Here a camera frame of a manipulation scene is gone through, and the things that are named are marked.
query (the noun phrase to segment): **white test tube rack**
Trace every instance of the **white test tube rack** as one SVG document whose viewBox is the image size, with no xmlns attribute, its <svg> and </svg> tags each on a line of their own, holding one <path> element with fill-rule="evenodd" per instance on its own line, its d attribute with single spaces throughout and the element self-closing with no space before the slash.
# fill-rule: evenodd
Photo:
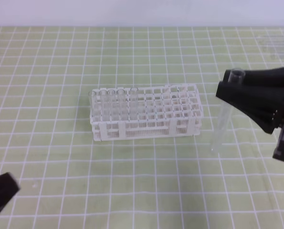
<svg viewBox="0 0 284 229">
<path fill-rule="evenodd" d="M 116 105 L 110 109 L 116 111 L 111 111 L 109 120 L 106 121 L 106 118 L 103 119 L 102 99 L 99 92 L 111 89 L 115 90 Z M 125 100 L 122 97 L 119 101 L 118 90 L 125 91 Z M 89 96 L 93 95 L 90 98 L 92 101 L 90 122 L 95 141 L 200 134 L 203 108 L 195 84 L 143 87 L 138 88 L 137 94 L 137 118 L 132 120 L 130 88 L 100 88 L 89 93 Z"/>
</svg>

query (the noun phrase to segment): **white grid line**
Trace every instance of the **white grid line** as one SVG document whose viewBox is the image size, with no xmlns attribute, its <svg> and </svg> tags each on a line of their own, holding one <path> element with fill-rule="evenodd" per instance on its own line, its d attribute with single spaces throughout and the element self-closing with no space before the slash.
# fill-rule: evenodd
<svg viewBox="0 0 284 229">
<path fill-rule="evenodd" d="M 250 118 L 249 118 L 249 122 L 250 122 L 250 125 L 251 125 L 251 127 L 252 127 L 253 125 L 252 125 L 252 121 L 251 121 L 251 119 L 250 119 Z M 264 161 L 264 159 L 263 159 L 263 155 L 262 155 L 262 153 L 261 153 L 261 149 L 260 149 L 260 146 L 259 146 L 259 144 L 258 144 L 258 141 L 257 141 L 257 137 L 256 137 L 256 134 L 255 134 L 255 131 L 254 131 L 254 130 L 252 130 L 252 132 L 253 132 L 253 136 L 254 136 L 254 139 L 255 139 L 255 142 L 256 142 L 256 146 L 257 146 L 258 152 L 259 152 L 259 153 L 260 153 L 260 155 L 261 155 L 261 158 L 262 158 L 262 161 L 263 161 L 264 168 L 265 168 L 265 170 L 266 170 L 266 173 L 268 173 L 268 169 L 267 169 L 266 163 L 265 163 L 265 161 Z M 268 176 L 268 180 L 269 180 L 269 183 L 270 183 L 270 187 L 271 187 L 271 189 L 272 189 L 272 190 L 274 190 L 274 187 L 273 187 L 273 184 L 272 184 L 272 181 L 271 181 L 270 176 Z M 277 200 L 277 197 L 276 197 L 275 192 L 273 192 L 273 196 L 274 196 L 274 199 L 275 199 L 276 205 L 277 205 L 277 207 L 278 207 L 278 210 L 280 210 L 279 202 L 278 202 L 278 200 Z M 282 226 L 283 226 L 283 229 L 284 229 L 284 221 L 283 221 L 283 217 L 282 217 L 281 212 L 279 212 L 279 215 L 280 215 L 281 222 L 282 222 Z"/>
<path fill-rule="evenodd" d="M 217 67 L 217 62 L 216 62 L 215 55 L 213 55 L 213 58 L 214 58 L 214 61 L 215 61 L 215 63 L 216 63 L 216 69 L 217 69 L 217 71 L 219 72 L 219 69 L 218 69 L 218 67 Z M 219 160 L 219 164 L 220 164 L 220 168 L 221 168 L 221 173 L 224 174 L 223 168 L 222 168 L 221 160 Z M 226 196 L 227 196 L 227 201 L 228 201 L 228 206 L 229 206 L 229 211 L 230 211 L 232 226 L 233 226 L 233 229 L 235 229 L 235 224 L 234 224 L 234 218 L 233 218 L 233 214 L 232 214 L 232 208 L 231 208 L 229 193 L 228 193 L 227 184 L 226 184 L 226 180 L 225 180 L 225 177 L 224 177 L 224 176 L 222 176 L 222 180 L 223 180 L 224 188 L 225 188 L 225 191 L 226 191 Z"/>
<path fill-rule="evenodd" d="M 192 35 L 193 35 L 193 39 L 195 40 L 195 35 L 194 35 L 194 31 L 192 29 Z M 198 61 L 198 64 L 199 64 L 199 68 L 201 69 L 201 66 L 200 66 L 200 60 L 199 60 L 199 56 L 198 56 L 198 49 L 196 48 L 196 54 L 197 54 L 197 61 Z M 202 84 L 203 84 L 203 90 L 205 90 L 205 86 L 204 86 L 204 82 L 203 82 L 203 77 L 202 77 Z M 208 99 L 207 99 L 207 96 L 205 95 L 205 98 L 206 98 L 206 102 L 207 102 L 207 108 L 208 108 L 208 111 L 209 111 L 209 115 L 210 115 L 210 108 L 209 108 L 209 103 L 208 103 Z M 213 128 L 213 122 L 212 122 L 212 119 L 211 119 L 211 115 L 210 115 L 210 122 L 211 122 L 211 126 Z M 202 175 L 201 175 L 201 168 L 200 168 L 200 159 L 199 159 L 199 154 L 198 154 L 198 148 L 197 148 L 197 141 L 196 141 L 196 137 L 194 136 L 194 141 L 195 141 L 195 148 L 196 148 L 196 153 L 197 153 L 197 162 L 198 162 L 198 170 L 199 170 L 199 173 L 200 173 L 200 182 L 201 182 L 201 190 L 202 192 L 204 191 L 204 186 L 203 186 L 203 181 L 202 181 Z M 204 204 L 204 209 L 205 211 L 207 212 L 207 204 L 206 204 L 206 199 L 205 199 L 205 194 L 203 193 L 202 194 L 202 198 L 203 198 L 203 204 Z M 209 215 L 208 213 L 206 213 L 206 218 L 207 218 L 207 225 L 208 225 L 208 229 L 210 229 L 210 221 L 209 221 Z"/>
<path fill-rule="evenodd" d="M 149 27 L 147 27 L 147 37 L 148 37 L 148 60 L 149 63 L 151 63 L 150 58 L 150 45 L 149 45 Z M 151 79 L 151 66 L 149 64 L 149 77 L 150 77 L 150 86 L 152 85 L 152 79 Z M 155 163 L 155 190 L 156 190 L 156 212 L 157 212 L 157 227 L 160 229 L 160 219 L 159 219 L 159 205 L 158 205 L 158 182 L 157 182 L 157 156 L 156 156 L 156 147 L 155 147 L 155 139 L 153 139 L 153 145 L 154 145 L 154 163 Z"/>
<path fill-rule="evenodd" d="M 23 52 L 23 50 L 24 50 L 24 46 L 25 46 L 26 41 L 27 41 L 27 38 L 26 38 L 26 40 L 25 40 L 25 42 L 24 42 L 24 45 L 23 45 L 23 47 L 22 47 L 22 49 L 21 49 L 20 55 L 19 55 L 18 60 L 17 60 L 17 64 L 16 64 L 16 66 L 15 66 L 15 69 L 16 69 L 17 66 L 19 65 L 19 61 L 20 61 L 22 52 Z M 13 75 L 11 76 L 11 80 L 13 80 L 13 78 L 14 78 L 15 69 L 14 69 L 14 71 L 13 71 Z M 20 107 L 19 107 L 19 111 L 17 112 L 17 118 L 16 118 L 16 119 L 18 119 L 19 112 L 20 112 Z M 12 139 L 12 136 L 13 136 L 13 131 L 14 131 L 14 127 L 12 128 L 12 133 L 11 133 L 11 135 L 10 135 L 10 137 L 9 137 L 9 140 L 8 140 L 8 143 L 7 143 L 7 147 L 10 145 L 10 142 L 11 142 L 11 139 Z M 7 150 L 5 151 L 5 155 L 4 155 L 4 158 L 3 158 L 4 160 L 5 160 L 6 156 L 7 156 Z M 2 172 L 2 168 L 3 168 L 3 162 L 1 163 L 0 174 L 1 174 L 1 172 Z M 24 172 L 24 168 L 25 168 L 25 163 L 23 163 L 23 168 L 22 168 L 22 171 L 21 171 L 20 178 L 22 178 L 22 175 L 23 175 L 23 172 Z M 12 206 L 12 209 L 11 209 L 11 215 L 13 215 L 13 212 L 14 212 L 14 209 L 15 209 L 15 204 L 16 204 L 16 198 L 15 198 L 14 201 L 13 201 L 13 206 Z M 11 225 L 11 217 L 10 217 L 10 219 L 9 219 L 9 221 L 8 221 L 7 228 L 9 228 L 10 225 Z"/>
<path fill-rule="evenodd" d="M 222 35 L 223 35 L 223 37 L 224 37 L 224 39 L 225 39 L 224 31 L 221 30 L 221 32 L 222 32 Z M 235 137 L 235 141 L 236 141 L 236 145 L 237 145 L 237 150 L 238 150 L 239 155 L 240 155 L 240 159 L 241 159 L 241 163 L 242 163 L 243 172 L 244 172 L 245 175 L 247 175 L 247 174 L 246 174 L 246 169 L 245 169 L 245 166 L 244 166 L 244 163 L 243 163 L 242 152 L 241 152 L 241 149 L 240 149 L 240 147 L 239 147 L 239 145 L 238 145 L 238 140 L 237 140 L 236 132 L 235 132 L 235 130 L 234 130 L 233 120 L 230 119 L 229 122 L 231 123 L 232 129 L 233 129 L 233 134 L 234 134 L 234 137 Z M 250 193 L 250 199 L 251 199 L 251 202 L 252 202 L 253 210 L 256 211 L 256 210 L 255 210 L 254 200 L 253 200 L 253 197 L 252 197 L 252 194 L 251 194 L 251 188 L 250 188 L 250 184 L 249 184 L 248 177 L 245 176 L 245 179 L 246 179 L 247 187 L 248 187 L 248 190 L 249 190 L 249 193 Z M 254 213 L 254 215 L 255 215 L 255 219 L 256 219 L 257 226 L 258 226 L 259 229 L 261 229 L 260 222 L 259 222 L 259 220 L 258 220 L 258 217 L 257 217 L 256 212 Z"/>
<path fill-rule="evenodd" d="M 71 47 L 72 47 L 72 44 L 73 44 L 73 41 L 74 41 L 74 34 L 75 34 L 75 28 L 74 28 L 74 32 L 73 32 L 73 35 L 72 35 Z M 68 54 L 68 58 L 67 58 L 66 69 L 67 69 L 68 66 L 69 66 L 71 51 L 72 51 L 72 49 L 70 48 L 70 51 L 69 51 L 69 54 Z M 62 87 L 61 87 L 61 94 L 62 94 L 62 91 L 63 91 L 63 88 L 64 88 L 65 76 L 66 76 L 66 73 L 64 73 L 63 84 L 62 84 Z M 59 113 L 60 104 L 61 104 L 61 96 L 60 96 L 60 99 L 59 99 L 59 105 L 58 105 L 58 108 L 57 108 L 56 120 L 55 120 L 55 122 L 54 122 L 53 133 L 52 133 L 50 145 L 51 145 L 52 142 L 53 142 L 53 134 L 54 134 L 55 128 L 56 128 L 56 123 L 57 123 L 57 117 L 58 117 L 58 113 Z M 71 146 L 73 145 L 73 139 L 74 139 L 74 133 L 72 134 Z M 72 147 L 70 147 L 70 154 L 69 154 L 69 156 L 68 156 L 68 162 L 67 162 L 67 166 L 66 166 L 66 175 L 65 175 L 65 182 L 64 182 L 64 188 L 63 188 L 63 195 L 65 194 L 65 189 L 66 189 L 66 183 L 67 183 L 67 176 L 68 176 L 68 173 L 69 173 L 69 166 L 70 166 L 71 154 L 72 154 Z M 62 214 L 62 210 L 63 210 L 63 203 L 64 203 L 64 198 L 62 198 L 62 200 L 61 200 L 60 217 L 59 217 L 59 220 L 58 220 L 58 229 L 60 228 L 60 223 L 61 223 L 61 214 Z"/>
</svg>

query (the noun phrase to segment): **white backdrop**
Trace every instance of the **white backdrop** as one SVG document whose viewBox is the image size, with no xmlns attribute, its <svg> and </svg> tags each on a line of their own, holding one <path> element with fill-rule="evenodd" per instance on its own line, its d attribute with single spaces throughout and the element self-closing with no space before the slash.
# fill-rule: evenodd
<svg viewBox="0 0 284 229">
<path fill-rule="evenodd" d="M 0 25 L 284 26 L 284 0 L 0 0 Z"/>
</svg>

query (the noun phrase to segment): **test tube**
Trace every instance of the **test tube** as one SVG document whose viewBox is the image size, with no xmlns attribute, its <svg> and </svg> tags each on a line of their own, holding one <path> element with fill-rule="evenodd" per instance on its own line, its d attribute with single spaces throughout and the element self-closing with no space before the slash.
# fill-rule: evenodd
<svg viewBox="0 0 284 229">
<path fill-rule="evenodd" d="M 116 105 L 116 94 L 113 89 L 110 89 L 108 91 L 108 97 L 109 97 L 109 110 L 110 110 L 111 119 L 113 121 L 116 121 L 118 120 L 118 109 Z"/>
<path fill-rule="evenodd" d="M 130 120 L 137 120 L 138 115 L 138 88 L 130 89 Z"/>
<path fill-rule="evenodd" d="M 229 83 L 237 83 L 241 84 L 243 79 L 245 78 L 246 72 L 241 68 L 233 68 L 230 71 L 229 75 Z"/>
<path fill-rule="evenodd" d="M 91 111 L 92 111 L 92 116 L 93 120 L 95 122 L 100 121 L 100 109 L 99 109 L 99 104 L 97 100 L 97 94 L 95 91 L 89 92 L 89 101 L 91 105 Z"/>
<path fill-rule="evenodd" d="M 233 68 L 230 71 L 228 83 L 241 84 L 245 78 L 245 71 L 241 68 Z M 220 113 L 218 115 L 217 126 L 214 128 L 214 133 L 211 142 L 211 151 L 219 152 L 224 136 L 227 132 L 228 123 L 231 119 L 233 112 L 233 107 L 226 103 L 222 102 L 220 106 Z"/>
<path fill-rule="evenodd" d="M 117 99 L 121 120 L 128 120 L 127 101 L 124 89 L 117 90 Z"/>
<path fill-rule="evenodd" d="M 110 121 L 109 98 L 106 90 L 99 92 L 103 121 Z"/>
</svg>

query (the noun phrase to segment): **cutting mat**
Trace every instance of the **cutting mat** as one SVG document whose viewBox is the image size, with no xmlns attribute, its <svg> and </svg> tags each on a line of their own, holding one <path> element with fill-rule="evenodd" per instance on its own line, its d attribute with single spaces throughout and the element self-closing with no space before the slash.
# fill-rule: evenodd
<svg viewBox="0 0 284 229">
<path fill-rule="evenodd" d="M 0 174 L 21 191 L 0 229 L 284 229 L 284 163 L 235 112 L 210 153 L 225 69 L 284 59 L 257 38 L 284 28 L 0 27 Z M 196 83 L 199 136 L 93 142 L 88 92 Z"/>
</svg>

